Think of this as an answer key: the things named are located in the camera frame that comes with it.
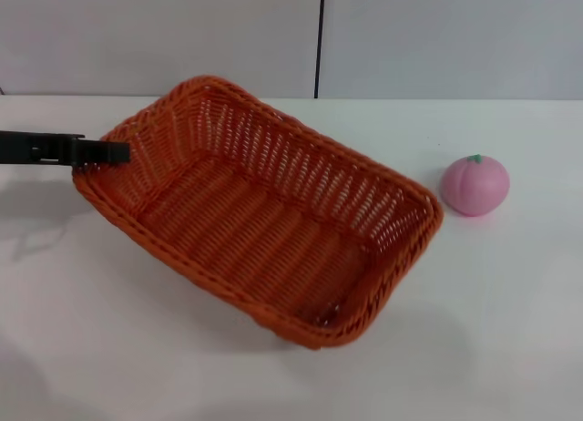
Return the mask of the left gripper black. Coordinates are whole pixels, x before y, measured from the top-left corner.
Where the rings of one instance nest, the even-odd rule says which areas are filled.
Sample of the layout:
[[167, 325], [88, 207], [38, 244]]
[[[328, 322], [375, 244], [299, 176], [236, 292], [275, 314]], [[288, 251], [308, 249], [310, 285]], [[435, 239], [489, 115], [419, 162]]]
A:
[[117, 165], [130, 162], [128, 143], [86, 140], [79, 134], [1, 131], [2, 164]]

